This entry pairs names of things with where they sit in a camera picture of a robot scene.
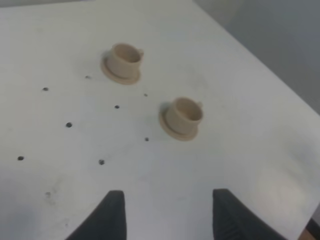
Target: beige cup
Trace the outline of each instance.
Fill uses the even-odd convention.
[[[201,104],[180,97],[173,101],[165,113],[167,126],[180,135],[192,135],[203,119]]]
[[[134,46],[118,43],[112,46],[106,60],[106,66],[117,77],[123,79],[136,78],[144,52]]]

